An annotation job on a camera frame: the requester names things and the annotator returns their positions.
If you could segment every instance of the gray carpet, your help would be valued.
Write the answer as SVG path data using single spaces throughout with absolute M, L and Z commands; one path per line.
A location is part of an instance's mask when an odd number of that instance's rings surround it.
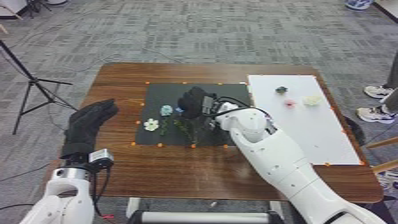
M 354 12 L 342 0 L 79 0 L 52 9 L 54 13 L 43 10 L 34 19 L 26 16 L 24 21 L 2 21 L 11 34 L 0 34 L 0 38 L 34 74 L 74 82 L 61 95 L 75 106 L 109 62 L 303 64 L 320 70 L 344 114 L 360 122 L 368 140 L 384 132 L 390 126 L 365 123 L 354 113 L 358 107 L 379 105 L 363 87 L 384 84 L 398 50 L 398 26 L 374 7 Z M 4 59 L 0 71 L 4 179 L 58 158 L 63 130 L 49 113 L 66 127 L 72 110 L 58 105 L 38 110 L 24 117 L 13 136 L 27 83 Z M 42 100 L 34 92 L 31 106 Z M 397 134 L 398 127 L 377 139 Z M 395 147 L 374 154 L 365 151 L 372 164 L 398 157 Z M 0 206 L 36 202 L 43 174 L 38 171 L 0 182 Z M 123 216 L 127 199 L 104 201 L 107 213 Z M 177 206 L 175 201 L 152 203 L 164 204 L 166 209 Z M 198 203 L 207 209 L 209 203 Z M 242 211 L 248 206 L 262 211 L 267 203 L 242 202 L 233 207 Z M 398 204 L 392 211 L 398 214 Z M 26 212 L 27 208 L 0 211 L 0 223 L 18 223 Z

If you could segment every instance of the black glove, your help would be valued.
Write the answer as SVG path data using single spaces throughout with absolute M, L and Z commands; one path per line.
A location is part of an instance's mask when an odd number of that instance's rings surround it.
M 203 115 L 205 96 L 216 98 L 216 94 L 207 93 L 205 90 L 196 86 L 184 94 L 184 98 L 178 100 L 178 107 L 184 109 L 182 116 L 189 119 L 194 119 Z
M 118 114 L 114 99 L 93 103 L 70 117 L 70 129 L 66 130 L 66 142 L 63 147 L 61 159 L 72 155 L 88 155 L 95 152 L 97 135 L 104 122 Z

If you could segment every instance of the pink object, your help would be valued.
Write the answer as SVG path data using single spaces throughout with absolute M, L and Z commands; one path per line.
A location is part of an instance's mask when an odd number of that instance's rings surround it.
M 296 107 L 296 104 L 297 104 L 297 102 L 294 100 L 285 100 L 285 106 L 288 108 L 294 108 Z

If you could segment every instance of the person's foot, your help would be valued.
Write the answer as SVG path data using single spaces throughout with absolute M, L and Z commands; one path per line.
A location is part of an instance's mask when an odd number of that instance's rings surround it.
M 358 108 L 358 116 L 368 122 L 381 122 L 392 124 L 395 122 L 397 114 L 388 113 L 386 105 L 372 108 Z
M 384 86 L 367 86 L 365 93 L 372 98 L 383 99 L 392 93 L 395 89 L 384 88 Z

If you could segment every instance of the small figurine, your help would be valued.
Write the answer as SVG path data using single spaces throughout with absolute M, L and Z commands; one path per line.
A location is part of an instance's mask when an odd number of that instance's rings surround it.
M 161 109 L 161 115 L 162 115 L 162 117 L 168 117 L 168 116 L 171 116 L 171 114 L 173 114 L 173 107 L 171 107 L 171 105 L 164 105 L 162 109 Z
M 148 131 L 155 131 L 159 129 L 159 120 L 153 120 L 153 118 L 150 118 L 148 122 L 145 123 L 145 129 Z
M 285 86 L 278 87 L 276 92 L 283 95 L 288 92 L 288 88 Z
M 320 96 L 306 96 L 303 99 L 306 106 L 317 106 L 320 104 L 322 97 Z
M 285 106 L 288 108 L 294 108 L 296 107 L 296 104 L 297 104 L 297 102 L 294 100 L 285 100 Z

